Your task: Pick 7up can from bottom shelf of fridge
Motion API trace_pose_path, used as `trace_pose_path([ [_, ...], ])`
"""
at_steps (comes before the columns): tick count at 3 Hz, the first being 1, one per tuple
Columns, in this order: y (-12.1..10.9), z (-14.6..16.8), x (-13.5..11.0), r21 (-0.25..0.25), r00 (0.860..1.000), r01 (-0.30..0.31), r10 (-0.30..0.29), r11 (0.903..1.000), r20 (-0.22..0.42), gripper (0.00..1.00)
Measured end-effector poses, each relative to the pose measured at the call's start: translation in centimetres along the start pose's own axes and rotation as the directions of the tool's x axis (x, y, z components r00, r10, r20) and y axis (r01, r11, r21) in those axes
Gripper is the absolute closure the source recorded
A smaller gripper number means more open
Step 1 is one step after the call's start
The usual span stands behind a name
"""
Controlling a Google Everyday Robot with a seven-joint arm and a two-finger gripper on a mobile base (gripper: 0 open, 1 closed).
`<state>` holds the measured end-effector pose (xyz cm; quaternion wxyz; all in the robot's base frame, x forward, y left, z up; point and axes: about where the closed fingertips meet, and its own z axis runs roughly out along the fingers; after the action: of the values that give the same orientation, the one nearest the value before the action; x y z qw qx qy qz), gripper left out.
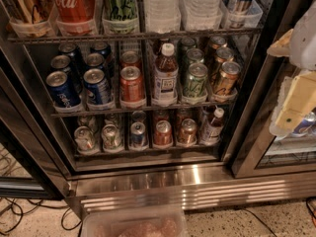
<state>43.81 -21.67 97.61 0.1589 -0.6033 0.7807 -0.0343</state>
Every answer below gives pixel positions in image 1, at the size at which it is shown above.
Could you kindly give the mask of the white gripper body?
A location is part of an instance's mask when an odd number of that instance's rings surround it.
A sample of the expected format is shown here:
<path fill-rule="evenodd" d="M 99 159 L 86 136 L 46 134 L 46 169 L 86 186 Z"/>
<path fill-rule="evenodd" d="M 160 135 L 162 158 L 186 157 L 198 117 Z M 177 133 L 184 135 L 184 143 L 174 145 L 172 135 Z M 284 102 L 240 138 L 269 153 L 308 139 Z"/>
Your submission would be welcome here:
<path fill-rule="evenodd" d="M 270 134 L 285 136 L 294 131 L 316 107 L 316 72 L 301 70 L 294 78 L 284 77 L 273 110 Z"/>

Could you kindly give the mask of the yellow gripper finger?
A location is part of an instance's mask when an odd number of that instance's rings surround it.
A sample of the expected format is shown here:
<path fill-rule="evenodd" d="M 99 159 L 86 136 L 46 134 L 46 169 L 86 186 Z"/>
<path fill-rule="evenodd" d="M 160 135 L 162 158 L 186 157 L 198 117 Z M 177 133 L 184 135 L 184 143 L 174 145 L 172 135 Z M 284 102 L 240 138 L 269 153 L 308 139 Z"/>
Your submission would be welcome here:
<path fill-rule="evenodd" d="M 267 54 L 273 57 L 289 57 L 289 43 L 293 29 L 288 30 L 279 40 L 270 45 Z"/>

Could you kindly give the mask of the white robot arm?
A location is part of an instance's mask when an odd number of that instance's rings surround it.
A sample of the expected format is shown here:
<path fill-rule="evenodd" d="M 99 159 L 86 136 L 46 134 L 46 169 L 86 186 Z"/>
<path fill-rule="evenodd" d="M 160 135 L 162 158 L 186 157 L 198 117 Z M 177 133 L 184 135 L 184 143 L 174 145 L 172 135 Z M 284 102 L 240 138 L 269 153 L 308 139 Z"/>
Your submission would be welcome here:
<path fill-rule="evenodd" d="M 274 57 L 288 57 L 300 72 L 281 83 L 274 108 L 270 133 L 288 135 L 316 107 L 316 2 L 313 2 L 293 29 L 267 50 Z"/>

